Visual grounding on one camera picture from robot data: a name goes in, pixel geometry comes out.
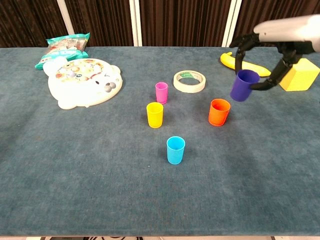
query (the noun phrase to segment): yellow banana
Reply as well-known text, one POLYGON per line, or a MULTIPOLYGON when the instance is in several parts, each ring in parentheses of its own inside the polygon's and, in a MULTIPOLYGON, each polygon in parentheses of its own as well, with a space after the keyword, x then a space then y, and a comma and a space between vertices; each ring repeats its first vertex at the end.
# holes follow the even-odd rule
MULTIPOLYGON (((220 56, 220 61, 223 65, 227 66, 228 68, 235 69, 235 58, 232 55, 232 52, 223 53, 220 56)), ((250 62, 243 61, 242 62, 242 69, 248 69, 255 71, 259 74, 260 77, 267 77, 271 74, 271 72, 263 66, 255 65, 250 62)))

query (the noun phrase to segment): brown curtain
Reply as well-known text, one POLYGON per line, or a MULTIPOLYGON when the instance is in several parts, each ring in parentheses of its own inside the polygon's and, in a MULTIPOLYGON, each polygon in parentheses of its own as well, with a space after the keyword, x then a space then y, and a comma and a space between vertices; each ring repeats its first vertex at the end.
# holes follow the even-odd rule
POLYGON ((75 33, 88 46, 133 46, 129 0, 65 0, 75 33))
POLYGON ((140 0, 144 46, 221 46, 231 0, 140 0))
POLYGON ((46 47, 67 34, 56 0, 0 0, 0 48, 46 47))
POLYGON ((242 0, 233 38, 264 21, 320 14, 320 0, 242 0))

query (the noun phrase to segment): plastic bag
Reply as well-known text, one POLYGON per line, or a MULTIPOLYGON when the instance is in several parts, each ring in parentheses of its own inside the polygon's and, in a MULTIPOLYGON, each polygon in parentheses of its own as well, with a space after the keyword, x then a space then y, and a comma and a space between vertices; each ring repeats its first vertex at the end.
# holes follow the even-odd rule
POLYGON ((74 59, 88 58, 88 54, 84 51, 87 45, 90 33, 73 34, 47 39, 49 44, 45 55, 34 67, 42 70, 45 62, 53 60, 59 56, 65 57, 68 61, 74 59))

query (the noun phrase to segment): yellow cube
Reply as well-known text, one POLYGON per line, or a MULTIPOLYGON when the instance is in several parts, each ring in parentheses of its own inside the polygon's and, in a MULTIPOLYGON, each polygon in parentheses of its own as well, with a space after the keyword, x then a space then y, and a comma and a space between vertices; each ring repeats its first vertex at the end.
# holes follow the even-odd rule
POLYGON ((305 91, 318 76, 320 69, 306 58, 301 58, 297 64, 294 64, 290 71, 283 77, 279 83, 287 92, 305 91))

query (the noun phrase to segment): blue cup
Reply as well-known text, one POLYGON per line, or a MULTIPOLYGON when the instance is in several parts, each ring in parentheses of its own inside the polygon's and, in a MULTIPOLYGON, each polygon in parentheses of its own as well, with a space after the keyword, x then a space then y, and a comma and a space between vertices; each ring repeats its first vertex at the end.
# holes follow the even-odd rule
POLYGON ((172 136, 166 141, 166 152, 169 163, 173 165, 181 163, 185 146, 185 140, 179 136, 172 136))
POLYGON ((230 96, 233 100, 243 102, 251 94, 251 84, 259 82, 260 77, 258 73, 252 70, 240 70, 236 74, 230 96))

